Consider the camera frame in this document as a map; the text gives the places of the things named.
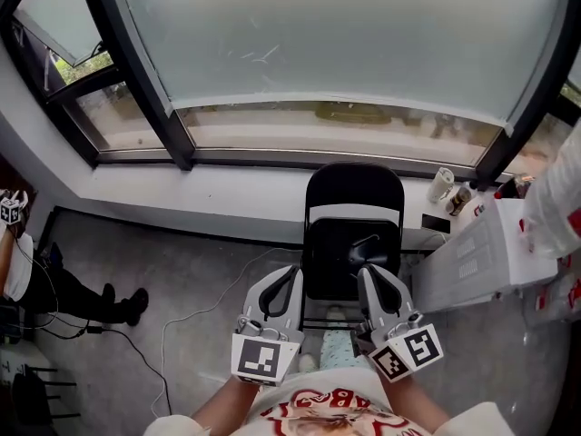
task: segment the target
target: white sleeve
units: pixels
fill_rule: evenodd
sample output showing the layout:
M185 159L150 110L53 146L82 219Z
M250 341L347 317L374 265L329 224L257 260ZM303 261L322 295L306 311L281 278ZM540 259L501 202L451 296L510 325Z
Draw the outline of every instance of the white sleeve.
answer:
M494 402L483 402L444 423L434 436L515 436Z
M147 427L143 436L202 436L210 435L196 421L183 415L161 417Z

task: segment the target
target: window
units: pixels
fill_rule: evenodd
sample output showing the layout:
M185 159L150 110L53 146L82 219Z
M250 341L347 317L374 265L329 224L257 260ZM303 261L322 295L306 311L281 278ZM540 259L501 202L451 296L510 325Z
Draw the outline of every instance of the window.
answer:
M502 128L377 104L270 102L178 110L201 147L312 150L475 165Z
M92 165L359 160L490 185L541 173L581 111L579 0L6 2L11 57Z

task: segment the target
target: chair leg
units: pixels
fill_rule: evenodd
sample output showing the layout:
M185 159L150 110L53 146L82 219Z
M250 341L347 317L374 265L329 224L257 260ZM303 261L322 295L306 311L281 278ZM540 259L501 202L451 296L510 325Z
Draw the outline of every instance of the chair leg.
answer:
M44 386L76 386L76 382L43 381Z
M28 367L31 372L58 372L56 368L38 368L38 367Z
M55 419L61 419L61 418L76 418L76 417L80 417L81 414L80 413L63 413L62 415L51 415L51 418L53 420Z

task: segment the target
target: black shoe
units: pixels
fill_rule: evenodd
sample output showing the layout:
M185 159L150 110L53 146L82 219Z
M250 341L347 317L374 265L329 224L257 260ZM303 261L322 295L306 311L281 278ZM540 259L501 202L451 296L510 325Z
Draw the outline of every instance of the black shoe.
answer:
M126 302L129 310L126 322L129 326L137 326L142 318L142 313L147 310L149 305L149 294L143 287L140 287Z
M103 300L107 303L115 303L115 288L112 284L107 283L105 287L103 287L101 297L103 297Z

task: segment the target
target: chair seat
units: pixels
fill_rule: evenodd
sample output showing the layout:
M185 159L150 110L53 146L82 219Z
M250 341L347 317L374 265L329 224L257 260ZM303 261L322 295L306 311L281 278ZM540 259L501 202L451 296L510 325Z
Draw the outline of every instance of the chair seat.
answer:
M391 221L321 218L310 225L303 272L311 299L357 301L357 274L374 263L398 275L400 230Z

